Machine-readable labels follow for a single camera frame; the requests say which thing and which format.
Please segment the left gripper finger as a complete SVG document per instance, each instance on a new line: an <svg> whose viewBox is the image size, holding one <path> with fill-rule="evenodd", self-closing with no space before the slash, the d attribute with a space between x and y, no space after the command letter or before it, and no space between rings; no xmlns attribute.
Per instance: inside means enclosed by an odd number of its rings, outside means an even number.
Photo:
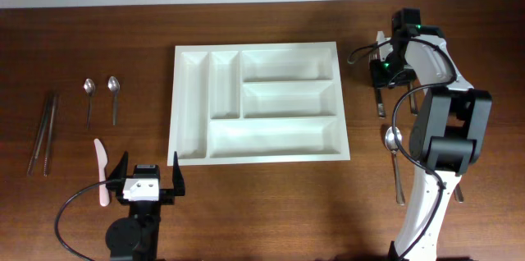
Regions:
<svg viewBox="0 0 525 261"><path fill-rule="evenodd" d="M178 161L178 154L175 151L173 155L173 173L172 183L175 197L185 196L185 180L182 175L180 164Z"/></svg>
<svg viewBox="0 0 525 261"><path fill-rule="evenodd" d="M120 162L112 170L107 178L106 187L108 190L122 190L127 178L129 154L125 151L120 159Z"/></svg>

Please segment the silver fork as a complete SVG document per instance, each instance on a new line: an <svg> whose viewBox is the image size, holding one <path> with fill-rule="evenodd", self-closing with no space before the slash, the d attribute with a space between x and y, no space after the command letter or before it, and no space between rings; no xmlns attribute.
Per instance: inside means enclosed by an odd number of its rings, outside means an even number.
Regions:
<svg viewBox="0 0 525 261"><path fill-rule="evenodd" d="M411 81L408 84L408 91L413 89L414 83ZM410 112L412 115L417 116L418 115L418 104L416 100L416 94L412 93L409 95L409 106L410 106Z"/></svg>
<svg viewBox="0 0 525 261"><path fill-rule="evenodd" d="M381 119L386 118L386 111L381 96L381 73L379 68L381 67L381 60L377 52L372 52L368 57L368 67L372 79L372 87L374 90L375 102L377 105L377 114Z"/></svg>

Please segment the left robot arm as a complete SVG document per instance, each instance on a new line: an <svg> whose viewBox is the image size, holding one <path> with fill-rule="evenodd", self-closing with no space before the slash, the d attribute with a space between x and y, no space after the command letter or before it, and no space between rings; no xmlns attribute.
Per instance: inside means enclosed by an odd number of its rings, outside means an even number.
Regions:
<svg viewBox="0 0 525 261"><path fill-rule="evenodd" d="M110 249L111 260L155 260L161 207L173 205L175 198L185 195L178 156L173 156L173 187L170 189L160 187L159 166L136 165L130 176L127 166L128 153L124 153L108 177L107 189L115 193L120 204L129 208L129 214L117 219L107 229L106 246Z"/></svg>

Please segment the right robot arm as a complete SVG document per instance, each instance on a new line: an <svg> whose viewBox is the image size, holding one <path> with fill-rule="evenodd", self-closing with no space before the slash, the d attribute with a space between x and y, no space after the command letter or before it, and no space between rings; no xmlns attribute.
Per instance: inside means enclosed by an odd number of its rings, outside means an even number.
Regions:
<svg viewBox="0 0 525 261"><path fill-rule="evenodd" d="M460 74L440 28L424 25L418 9L403 8L391 19L391 36L378 32L369 58L377 98L384 88L405 86L409 100L424 100L415 111L409 149L414 182L404 224L390 243L390 260L435 260L450 197L480 157L492 97Z"/></svg>

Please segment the white plastic butter knife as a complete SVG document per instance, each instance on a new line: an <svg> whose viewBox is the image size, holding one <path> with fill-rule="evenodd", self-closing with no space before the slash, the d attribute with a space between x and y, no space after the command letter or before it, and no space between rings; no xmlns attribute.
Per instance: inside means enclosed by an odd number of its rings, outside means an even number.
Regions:
<svg viewBox="0 0 525 261"><path fill-rule="evenodd" d="M106 180L105 167L107 166L107 154L100 139L94 139L94 147L98 160L98 179L102 182ZM100 205L107 207L110 204L110 195L105 184L98 187L98 193Z"/></svg>

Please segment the left large silver spoon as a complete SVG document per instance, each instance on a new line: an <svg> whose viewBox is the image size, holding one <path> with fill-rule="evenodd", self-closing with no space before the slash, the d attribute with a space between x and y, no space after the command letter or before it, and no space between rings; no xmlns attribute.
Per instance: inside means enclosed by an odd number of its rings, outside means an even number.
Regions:
<svg viewBox="0 0 525 261"><path fill-rule="evenodd" d="M395 139L398 139L400 137L399 132L394 132L394 129L392 127L389 127L385 133L384 137L384 144L385 147L390 151L392 162L393 162L393 168L394 168L394 174L395 174L395 193L396 193L396 203L398 205L404 206L405 205L405 197L401 182L401 176L399 173L399 164L397 159L397 152L399 150L399 147L396 143Z"/></svg>

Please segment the large silver spoon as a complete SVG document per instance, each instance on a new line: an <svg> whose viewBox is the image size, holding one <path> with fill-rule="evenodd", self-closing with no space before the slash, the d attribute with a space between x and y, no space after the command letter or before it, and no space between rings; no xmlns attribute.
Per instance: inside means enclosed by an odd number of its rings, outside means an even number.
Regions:
<svg viewBox="0 0 525 261"><path fill-rule="evenodd" d="M454 199L458 203L464 202L463 192L461 190L460 184L457 184L454 188Z"/></svg>
<svg viewBox="0 0 525 261"><path fill-rule="evenodd" d="M396 143L395 139L398 139L400 137L399 132L394 132L394 129L392 127L389 127L385 133L384 137L384 144L385 147L390 151L392 162L393 162L393 168L394 168L394 174L395 174L395 193L396 193L396 203L398 205L404 206L405 205L405 197L401 182L401 176L399 173L399 164L397 159L397 152L399 150L399 147Z"/></svg>

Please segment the left metal chopstick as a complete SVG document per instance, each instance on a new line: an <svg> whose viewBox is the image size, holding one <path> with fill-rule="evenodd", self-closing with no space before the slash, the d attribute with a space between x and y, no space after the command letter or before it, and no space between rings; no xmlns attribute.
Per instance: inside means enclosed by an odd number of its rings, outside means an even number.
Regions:
<svg viewBox="0 0 525 261"><path fill-rule="evenodd" d="M28 164L27 176L31 176L33 174L34 166L39 158L40 150L43 143L43 138L46 130L50 127L51 124L51 115L52 115L52 109L53 109L53 100L54 100L54 94L50 93L48 94L44 107L42 116L40 118L39 128L37 131L37 135L34 142L33 152L30 157L30 162Z"/></svg>

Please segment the right small teaspoon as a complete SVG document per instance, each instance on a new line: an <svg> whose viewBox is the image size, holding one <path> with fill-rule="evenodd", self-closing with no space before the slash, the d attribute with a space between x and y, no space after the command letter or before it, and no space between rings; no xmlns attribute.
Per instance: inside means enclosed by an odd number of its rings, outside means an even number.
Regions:
<svg viewBox="0 0 525 261"><path fill-rule="evenodd" d="M107 87L112 92L112 124L117 124L118 114L118 94L120 92L120 83L115 76L110 76L108 79Z"/></svg>

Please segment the small teaspoon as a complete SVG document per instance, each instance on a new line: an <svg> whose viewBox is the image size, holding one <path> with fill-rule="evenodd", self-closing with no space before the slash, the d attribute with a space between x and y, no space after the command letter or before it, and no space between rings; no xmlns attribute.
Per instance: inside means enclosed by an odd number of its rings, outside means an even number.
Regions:
<svg viewBox="0 0 525 261"><path fill-rule="evenodd" d="M93 96L96 92L96 85L93 80L87 78L84 81L84 91L88 95L88 108L87 108L87 117L86 117L86 128L89 129L92 107L93 107Z"/></svg>
<svg viewBox="0 0 525 261"><path fill-rule="evenodd" d="M120 83L115 76L110 76L108 79L107 87L112 92L112 124L117 124L118 114L118 94L120 92Z"/></svg>

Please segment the left small teaspoon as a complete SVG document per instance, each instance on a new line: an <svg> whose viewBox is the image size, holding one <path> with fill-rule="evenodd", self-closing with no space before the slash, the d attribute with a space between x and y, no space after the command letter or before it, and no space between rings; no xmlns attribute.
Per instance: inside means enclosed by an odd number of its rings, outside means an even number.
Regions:
<svg viewBox="0 0 525 261"><path fill-rule="evenodd" d="M96 92L96 85L93 80L87 78L84 81L84 91L88 95L88 108L87 108L87 117L86 117L86 128L89 129L92 107L93 107L93 96Z"/></svg>

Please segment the white plastic cutlery tray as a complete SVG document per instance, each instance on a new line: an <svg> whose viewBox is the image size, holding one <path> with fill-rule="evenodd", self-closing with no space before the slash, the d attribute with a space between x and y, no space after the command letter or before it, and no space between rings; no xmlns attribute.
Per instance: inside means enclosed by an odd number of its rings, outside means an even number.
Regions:
<svg viewBox="0 0 525 261"><path fill-rule="evenodd" d="M175 48L168 165L349 159L336 43Z"/></svg>

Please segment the right large silver spoon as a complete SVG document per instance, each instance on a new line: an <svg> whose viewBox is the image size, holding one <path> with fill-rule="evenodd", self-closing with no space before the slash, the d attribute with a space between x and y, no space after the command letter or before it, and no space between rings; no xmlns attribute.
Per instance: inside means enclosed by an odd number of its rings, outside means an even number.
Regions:
<svg viewBox="0 0 525 261"><path fill-rule="evenodd" d="M457 184L454 188L454 199L458 203L464 202L463 192L461 190L460 184Z"/></svg>

